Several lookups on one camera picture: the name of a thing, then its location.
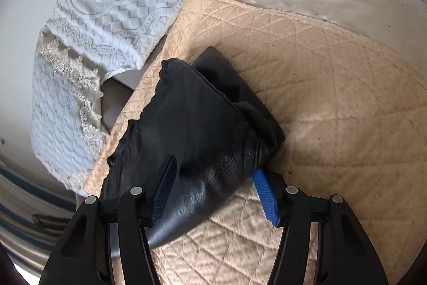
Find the black leather jacket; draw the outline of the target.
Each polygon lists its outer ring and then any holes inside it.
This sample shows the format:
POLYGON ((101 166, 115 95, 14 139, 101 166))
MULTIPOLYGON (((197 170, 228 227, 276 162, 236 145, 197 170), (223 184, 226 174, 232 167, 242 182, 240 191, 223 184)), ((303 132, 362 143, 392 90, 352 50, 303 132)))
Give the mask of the black leather jacket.
POLYGON ((154 97, 131 119, 101 196, 116 198, 147 182, 167 155, 177 176, 161 220, 148 229, 156 248, 209 218, 284 142, 279 123, 221 53, 209 47, 192 63, 162 61, 154 97))

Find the grey upholstered headboard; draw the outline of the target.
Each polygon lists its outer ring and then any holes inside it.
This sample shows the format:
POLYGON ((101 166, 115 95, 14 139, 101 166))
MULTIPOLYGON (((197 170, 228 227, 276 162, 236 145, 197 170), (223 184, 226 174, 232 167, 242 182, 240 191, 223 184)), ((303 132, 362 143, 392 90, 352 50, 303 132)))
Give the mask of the grey upholstered headboard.
POLYGON ((118 116, 135 90, 135 80, 129 73, 122 73, 107 79, 101 85, 102 124, 110 133, 118 116))

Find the blue quilted lace pillow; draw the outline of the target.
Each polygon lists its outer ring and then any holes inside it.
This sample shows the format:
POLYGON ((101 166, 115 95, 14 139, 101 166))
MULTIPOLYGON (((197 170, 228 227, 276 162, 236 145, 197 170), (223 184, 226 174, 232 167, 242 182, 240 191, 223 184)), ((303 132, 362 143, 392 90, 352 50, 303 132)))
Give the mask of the blue quilted lace pillow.
POLYGON ((80 192, 109 133, 102 124, 100 76, 49 31, 39 33, 32 81, 30 141, 37 159, 80 192))

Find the beige quilted bedspread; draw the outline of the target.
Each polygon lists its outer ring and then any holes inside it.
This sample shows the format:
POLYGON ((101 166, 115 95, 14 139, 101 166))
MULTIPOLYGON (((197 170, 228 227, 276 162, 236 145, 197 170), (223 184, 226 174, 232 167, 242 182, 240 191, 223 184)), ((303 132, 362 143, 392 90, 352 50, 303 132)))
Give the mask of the beige quilted bedspread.
POLYGON ((149 103, 161 62, 217 48, 280 124, 272 166, 306 194, 342 195, 391 284, 426 243, 426 70, 323 20, 235 0, 186 0, 85 182, 98 194, 129 119, 149 103))

